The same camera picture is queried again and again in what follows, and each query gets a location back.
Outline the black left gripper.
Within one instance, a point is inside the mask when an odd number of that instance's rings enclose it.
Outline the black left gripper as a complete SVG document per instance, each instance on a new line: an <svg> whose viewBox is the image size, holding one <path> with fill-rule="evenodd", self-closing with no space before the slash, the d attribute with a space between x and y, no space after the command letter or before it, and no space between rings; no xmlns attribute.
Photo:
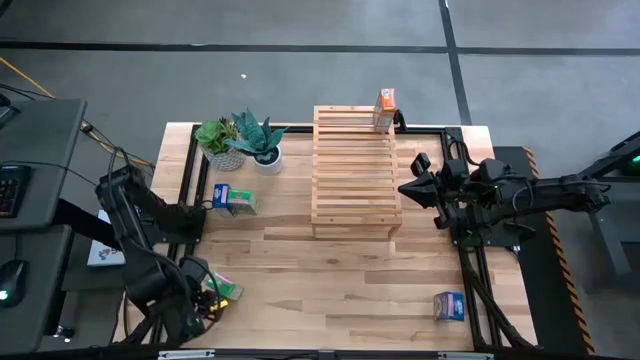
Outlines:
<svg viewBox="0 0 640 360"><path fill-rule="evenodd" d="M211 272L205 260L186 256L179 261L180 270L185 276L192 291L191 300L195 304L196 311L204 317L216 314L220 307L220 300L206 288L203 283L215 283L216 278L211 277Z"/></svg>

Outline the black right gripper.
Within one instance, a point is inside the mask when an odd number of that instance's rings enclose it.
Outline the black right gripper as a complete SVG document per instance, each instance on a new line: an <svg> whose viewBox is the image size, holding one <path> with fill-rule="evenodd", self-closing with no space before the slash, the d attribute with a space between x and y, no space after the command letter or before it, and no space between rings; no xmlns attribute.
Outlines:
<svg viewBox="0 0 640 360"><path fill-rule="evenodd" d="M400 185L398 189L422 208L435 208L438 215L433 219L437 229L452 228L456 230L470 227L468 211L459 203L467 195L469 172L466 162L461 159L446 160L440 171L436 173L436 190L404 190L432 185L433 175L429 171L431 160L424 152L416 155L410 165L414 180Z"/></svg>

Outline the orange Mini Wheats cereal box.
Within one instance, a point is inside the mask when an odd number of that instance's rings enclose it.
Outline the orange Mini Wheats cereal box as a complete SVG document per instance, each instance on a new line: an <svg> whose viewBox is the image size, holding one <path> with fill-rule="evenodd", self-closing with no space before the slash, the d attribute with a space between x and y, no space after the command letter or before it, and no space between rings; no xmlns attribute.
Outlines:
<svg viewBox="0 0 640 360"><path fill-rule="evenodd" d="M386 133L397 111L394 88L381 88L373 111L374 130Z"/></svg>

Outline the wooden slatted shelf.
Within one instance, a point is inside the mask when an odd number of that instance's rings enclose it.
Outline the wooden slatted shelf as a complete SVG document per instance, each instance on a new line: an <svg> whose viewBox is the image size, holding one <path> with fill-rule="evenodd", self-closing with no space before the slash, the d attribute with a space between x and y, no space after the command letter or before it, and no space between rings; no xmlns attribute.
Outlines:
<svg viewBox="0 0 640 360"><path fill-rule="evenodd" d="M313 236L381 230L390 238L402 225L394 127L378 131L371 106L316 105L312 143Z"/></svg>

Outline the white printed box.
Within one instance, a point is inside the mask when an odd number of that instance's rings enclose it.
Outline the white printed box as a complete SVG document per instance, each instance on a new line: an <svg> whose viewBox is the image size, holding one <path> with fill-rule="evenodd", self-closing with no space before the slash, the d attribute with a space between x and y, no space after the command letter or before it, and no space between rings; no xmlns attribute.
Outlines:
<svg viewBox="0 0 640 360"><path fill-rule="evenodd" d="M89 267L121 266L126 263L121 251L93 240L89 249L87 265Z"/></svg>

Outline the succulent in patterned pot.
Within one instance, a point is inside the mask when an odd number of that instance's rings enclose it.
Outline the succulent in patterned pot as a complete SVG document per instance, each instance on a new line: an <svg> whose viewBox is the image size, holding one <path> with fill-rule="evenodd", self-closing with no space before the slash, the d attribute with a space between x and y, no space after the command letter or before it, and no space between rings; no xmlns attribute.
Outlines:
<svg viewBox="0 0 640 360"><path fill-rule="evenodd" d="M239 133L230 120L221 117L215 121L204 122L196 130L194 138L209 165L214 169L229 172L243 165L245 156L226 143L226 140L239 139Z"/></svg>

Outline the black mat with hazard stripe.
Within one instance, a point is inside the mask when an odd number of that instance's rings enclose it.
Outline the black mat with hazard stripe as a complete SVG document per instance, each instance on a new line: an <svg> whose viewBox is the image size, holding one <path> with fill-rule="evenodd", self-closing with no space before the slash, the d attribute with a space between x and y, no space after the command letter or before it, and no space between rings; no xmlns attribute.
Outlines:
<svg viewBox="0 0 640 360"><path fill-rule="evenodd" d="M539 346L548 352L593 355L595 348L552 213L519 221L536 231L532 240L523 243L518 259Z"/></svg>

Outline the snake plant in white pot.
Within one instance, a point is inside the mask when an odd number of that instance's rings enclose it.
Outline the snake plant in white pot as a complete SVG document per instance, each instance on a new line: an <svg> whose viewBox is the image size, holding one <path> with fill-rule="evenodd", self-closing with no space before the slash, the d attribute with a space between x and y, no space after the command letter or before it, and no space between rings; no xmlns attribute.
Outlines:
<svg viewBox="0 0 640 360"><path fill-rule="evenodd" d="M277 175L282 169L280 142L286 128L273 130L269 117L259 123L249 109L232 113L232 122L239 138L226 139L224 143L252 158L260 174Z"/></svg>

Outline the grey side desk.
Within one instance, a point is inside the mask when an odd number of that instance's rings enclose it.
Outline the grey side desk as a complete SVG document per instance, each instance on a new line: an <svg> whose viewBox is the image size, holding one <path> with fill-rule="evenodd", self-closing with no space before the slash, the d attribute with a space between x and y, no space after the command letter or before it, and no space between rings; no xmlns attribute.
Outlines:
<svg viewBox="0 0 640 360"><path fill-rule="evenodd" d="M22 300L10 308L0 305L0 355L38 350L72 239L66 225L0 234L0 266L13 259L27 262Z"/></svg>
<svg viewBox="0 0 640 360"><path fill-rule="evenodd" d="M14 218L0 232L41 229L53 223L87 103L81 99L17 101L0 126L0 166L32 168Z"/></svg>

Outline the grey metal cart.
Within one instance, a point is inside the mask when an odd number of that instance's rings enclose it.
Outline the grey metal cart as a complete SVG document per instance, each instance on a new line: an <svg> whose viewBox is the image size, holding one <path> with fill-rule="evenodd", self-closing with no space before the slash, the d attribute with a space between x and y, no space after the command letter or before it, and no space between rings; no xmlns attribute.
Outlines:
<svg viewBox="0 0 640 360"><path fill-rule="evenodd" d="M585 292L640 293L640 130L609 149L589 145L572 146L553 173L604 182L610 203L593 214L556 211L561 238Z"/></svg>

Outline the black computer mouse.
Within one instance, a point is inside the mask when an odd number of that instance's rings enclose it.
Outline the black computer mouse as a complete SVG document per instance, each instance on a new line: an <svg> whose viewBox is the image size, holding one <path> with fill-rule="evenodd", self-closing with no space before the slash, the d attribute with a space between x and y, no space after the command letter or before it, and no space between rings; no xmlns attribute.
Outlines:
<svg viewBox="0 0 640 360"><path fill-rule="evenodd" d="M29 264L25 260L10 260L0 266L0 307L17 306L25 295Z"/></svg>

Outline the black backlit keyboard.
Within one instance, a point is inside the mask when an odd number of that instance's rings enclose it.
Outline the black backlit keyboard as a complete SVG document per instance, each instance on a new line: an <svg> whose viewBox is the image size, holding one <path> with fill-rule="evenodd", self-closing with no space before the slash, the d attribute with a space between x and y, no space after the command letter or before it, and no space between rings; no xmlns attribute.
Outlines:
<svg viewBox="0 0 640 360"><path fill-rule="evenodd" d="M31 178L27 165L0 167L0 218L15 218Z"/></svg>

